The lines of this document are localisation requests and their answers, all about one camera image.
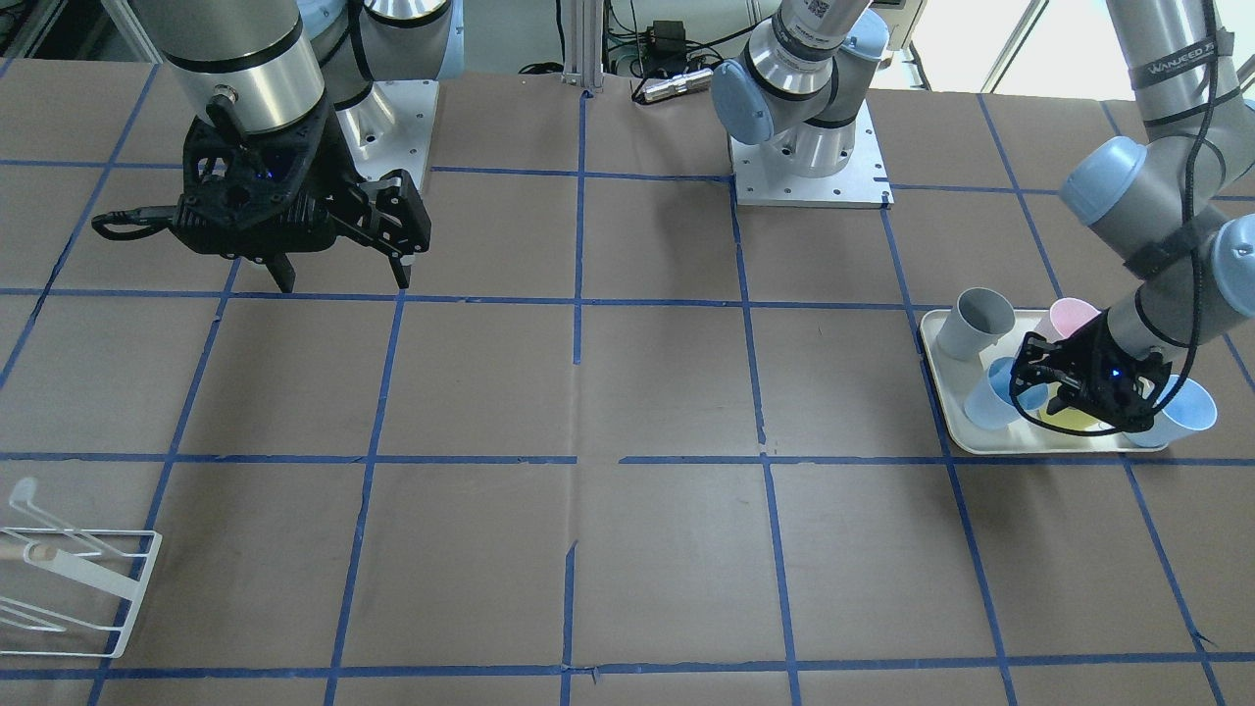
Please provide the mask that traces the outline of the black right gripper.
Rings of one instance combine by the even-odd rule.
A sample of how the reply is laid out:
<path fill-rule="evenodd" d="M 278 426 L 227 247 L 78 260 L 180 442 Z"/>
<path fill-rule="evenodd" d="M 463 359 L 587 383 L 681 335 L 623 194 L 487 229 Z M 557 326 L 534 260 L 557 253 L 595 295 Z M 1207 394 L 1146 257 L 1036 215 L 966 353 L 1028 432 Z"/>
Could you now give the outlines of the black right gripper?
<path fill-rule="evenodd" d="M 430 247 L 430 217 L 407 171 L 366 181 L 326 98 L 292 125 L 248 133 L 233 100 L 212 98 L 183 145 L 174 236 L 200 255 L 266 260 L 281 293 L 296 281 L 287 253 L 319 253 L 339 236 L 389 258 L 400 290 L 410 256 Z"/>

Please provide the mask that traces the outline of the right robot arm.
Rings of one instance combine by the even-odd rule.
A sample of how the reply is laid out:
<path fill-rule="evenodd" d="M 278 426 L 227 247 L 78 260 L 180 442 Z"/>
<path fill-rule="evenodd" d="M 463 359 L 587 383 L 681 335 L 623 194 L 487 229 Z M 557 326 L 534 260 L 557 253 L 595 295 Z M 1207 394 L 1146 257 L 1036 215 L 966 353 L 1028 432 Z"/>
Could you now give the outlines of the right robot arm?
<path fill-rule="evenodd" d="M 174 204 L 98 214 L 100 236 L 168 231 L 198 255 L 269 270 L 340 238 L 375 250 L 399 288 L 430 247 L 413 122 L 389 83 L 461 71 L 457 1 L 138 1 L 138 21 L 196 115 Z"/>

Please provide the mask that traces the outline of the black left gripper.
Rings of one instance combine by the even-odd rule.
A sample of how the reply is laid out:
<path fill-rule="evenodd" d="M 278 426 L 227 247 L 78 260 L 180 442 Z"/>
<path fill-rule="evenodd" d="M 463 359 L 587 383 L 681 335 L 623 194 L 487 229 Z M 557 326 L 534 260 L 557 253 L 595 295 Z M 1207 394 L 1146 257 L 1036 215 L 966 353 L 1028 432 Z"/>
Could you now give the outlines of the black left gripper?
<path fill-rule="evenodd" d="M 1076 408 L 1108 425 L 1108 434 L 1145 431 L 1171 399 L 1172 369 L 1163 354 L 1127 354 L 1109 332 L 1108 319 L 1097 316 L 1071 339 L 1050 341 L 1028 331 L 1010 367 L 1010 403 L 1027 419 L 1022 394 L 1055 382 L 1052 413 Z"/>

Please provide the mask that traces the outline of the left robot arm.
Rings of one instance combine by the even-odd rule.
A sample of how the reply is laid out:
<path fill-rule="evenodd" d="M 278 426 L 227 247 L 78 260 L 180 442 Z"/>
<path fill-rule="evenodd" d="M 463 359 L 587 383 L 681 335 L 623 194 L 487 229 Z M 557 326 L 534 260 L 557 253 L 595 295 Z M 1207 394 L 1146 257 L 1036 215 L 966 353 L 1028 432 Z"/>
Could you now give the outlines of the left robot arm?
<path fill-rule="evenodd" d="M 1252 104 L 1211 1 L 1112 1 L 1147 142 L 1118 135 L 1064 179 L 1060 199 L 1124 260 L 1138 290 L 1059 341 L 1027 334 L 1003 384 L 1013 406 L 1052 390 L 1106 434 L 1148 431 L 1183 393 L 1199 349 L 1252 319 L 1252 219 L 1212 201 L 1252 171 Z M 730 139 L 781 144 L 789 171 L 832 176 L 890 31 L 866 1 L 784 1 L 714 68 Z"/>

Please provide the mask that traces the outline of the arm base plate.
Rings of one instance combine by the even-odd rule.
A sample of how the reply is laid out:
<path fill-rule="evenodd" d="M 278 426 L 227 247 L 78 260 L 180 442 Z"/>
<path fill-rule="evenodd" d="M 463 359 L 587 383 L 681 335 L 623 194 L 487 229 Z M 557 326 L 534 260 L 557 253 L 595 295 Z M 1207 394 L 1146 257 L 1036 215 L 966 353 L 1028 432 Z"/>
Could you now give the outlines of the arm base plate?
<path fill-rule="evenodd" d="M 887 209 L 895 202 L 866 103 L 852 124 L 794 125 L 763 144 L 730 138 L 728 145 L 740 206 Z"/>
<path fill-rule="evenodd" d="M 365 98 L 338 112 L 364 179 L 380 181 L 400 169 L 407 171 L 417 189 L 425 188 L 439 93 L 441 83 L 430 79 L 374 83 Z"/>

